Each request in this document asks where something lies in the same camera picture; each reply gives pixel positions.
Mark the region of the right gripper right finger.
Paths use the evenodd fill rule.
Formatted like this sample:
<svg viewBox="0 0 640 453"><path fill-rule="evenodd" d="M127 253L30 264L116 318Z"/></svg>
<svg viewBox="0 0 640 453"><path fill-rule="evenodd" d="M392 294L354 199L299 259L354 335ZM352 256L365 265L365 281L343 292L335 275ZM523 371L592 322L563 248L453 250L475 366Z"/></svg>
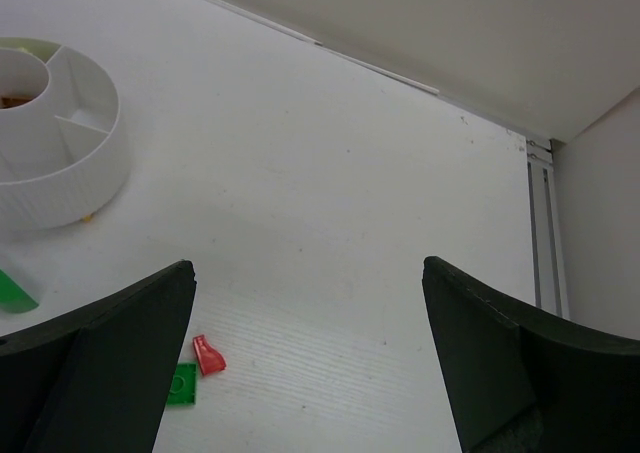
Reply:
<svg viewBox="0 0 640 453"><path fill-rule="evenodd" d="M638 451L638 341L547 313L436 256L422 285L463 451Z"/></svg>

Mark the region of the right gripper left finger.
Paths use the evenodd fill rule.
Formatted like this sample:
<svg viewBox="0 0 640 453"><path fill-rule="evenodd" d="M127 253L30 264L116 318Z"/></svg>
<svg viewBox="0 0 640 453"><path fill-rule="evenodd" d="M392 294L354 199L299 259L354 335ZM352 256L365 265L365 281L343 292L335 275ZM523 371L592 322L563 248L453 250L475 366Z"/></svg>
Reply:
<svg viewBox="0 0 640 453"><path fill-rule="evenodd" d="M152 451L195 293L181 260L2 336L2 451Z"/></svg>

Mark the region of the dark green lego brick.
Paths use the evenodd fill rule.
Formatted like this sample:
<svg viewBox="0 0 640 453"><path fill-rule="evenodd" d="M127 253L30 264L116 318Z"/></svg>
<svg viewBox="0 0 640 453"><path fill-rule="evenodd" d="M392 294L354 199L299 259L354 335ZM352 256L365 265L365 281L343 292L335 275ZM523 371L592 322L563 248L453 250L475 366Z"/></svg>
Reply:
<svg viewBox="0 0 640 453"><path fill-rule="evenodd" d="M10 314L21 314L32 311L39 306L18 283L7 273L0 271L0 307L1 311Z"/></svg>

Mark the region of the green lego plate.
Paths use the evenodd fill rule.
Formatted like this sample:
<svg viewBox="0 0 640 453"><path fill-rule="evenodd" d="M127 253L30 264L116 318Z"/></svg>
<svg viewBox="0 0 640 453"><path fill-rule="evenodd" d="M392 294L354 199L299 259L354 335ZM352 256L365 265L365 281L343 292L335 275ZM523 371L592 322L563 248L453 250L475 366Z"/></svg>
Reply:
<svg viewBox="0 0 640 453"><path fill-rule="evenodd" d="M166 405L170 407L187 407L196 404L198 367L193 362L176 365L172 377Z"/></svg>

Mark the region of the brown lego plate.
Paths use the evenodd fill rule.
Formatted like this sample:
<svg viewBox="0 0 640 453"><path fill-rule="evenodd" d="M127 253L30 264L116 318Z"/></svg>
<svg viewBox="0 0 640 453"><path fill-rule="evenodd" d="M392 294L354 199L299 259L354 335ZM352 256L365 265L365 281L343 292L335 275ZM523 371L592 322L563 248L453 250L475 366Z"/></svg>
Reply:
<svg viewBox="0 0 640 453"><path fill-rule="evenodd" d="M11 109L24 106L34 99L33 95L7 94L1 96L0 104L2 109Z"/></svg>

